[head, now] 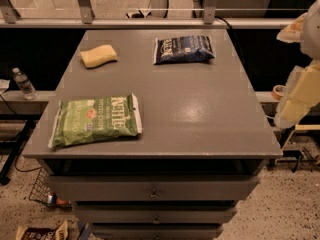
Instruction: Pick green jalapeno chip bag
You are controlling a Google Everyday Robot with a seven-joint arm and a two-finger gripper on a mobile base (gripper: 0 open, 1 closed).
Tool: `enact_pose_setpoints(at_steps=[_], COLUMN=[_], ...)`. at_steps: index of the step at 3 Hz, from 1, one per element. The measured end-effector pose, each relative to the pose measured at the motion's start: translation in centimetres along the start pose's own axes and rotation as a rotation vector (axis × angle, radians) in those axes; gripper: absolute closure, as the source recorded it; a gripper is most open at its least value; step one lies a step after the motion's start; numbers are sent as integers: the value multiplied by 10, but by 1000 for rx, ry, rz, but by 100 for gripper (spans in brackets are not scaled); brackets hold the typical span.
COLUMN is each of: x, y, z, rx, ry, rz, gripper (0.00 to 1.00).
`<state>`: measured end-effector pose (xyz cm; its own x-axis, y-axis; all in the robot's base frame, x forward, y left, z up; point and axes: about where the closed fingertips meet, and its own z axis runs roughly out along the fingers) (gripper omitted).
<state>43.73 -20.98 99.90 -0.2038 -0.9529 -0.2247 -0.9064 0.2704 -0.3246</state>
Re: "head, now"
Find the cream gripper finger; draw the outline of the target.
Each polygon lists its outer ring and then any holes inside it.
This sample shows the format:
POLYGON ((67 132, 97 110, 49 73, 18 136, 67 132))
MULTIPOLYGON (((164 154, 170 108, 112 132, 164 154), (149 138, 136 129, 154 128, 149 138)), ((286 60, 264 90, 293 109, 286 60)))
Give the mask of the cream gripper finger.
POLYGON ((303 27, 307 14, 303 13, 293 22, 282 29, 276 36, 278 41, 284 43, 301 43, 303 41, 303 27))

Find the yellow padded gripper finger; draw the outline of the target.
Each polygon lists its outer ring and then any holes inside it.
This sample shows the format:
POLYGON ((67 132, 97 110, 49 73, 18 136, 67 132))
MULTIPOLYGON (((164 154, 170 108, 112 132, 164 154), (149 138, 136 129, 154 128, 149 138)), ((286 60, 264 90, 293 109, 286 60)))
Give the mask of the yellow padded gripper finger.
POLYGON ((276 108, 275 125, 281 129, 291 128, 320 103, 320 64, 291 71, 276 108))

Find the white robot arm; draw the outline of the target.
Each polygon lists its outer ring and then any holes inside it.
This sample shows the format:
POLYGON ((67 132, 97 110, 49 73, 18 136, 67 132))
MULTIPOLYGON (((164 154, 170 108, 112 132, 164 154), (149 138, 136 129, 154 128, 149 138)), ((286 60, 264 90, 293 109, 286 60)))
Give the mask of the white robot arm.
POLYGON ((277 39, 299 43, 301 52, 312 59, 305 68, 295 66, 291 71, 276 108, 276 126, 291 128, 320 103, 320 0, 282 29, 277 39))

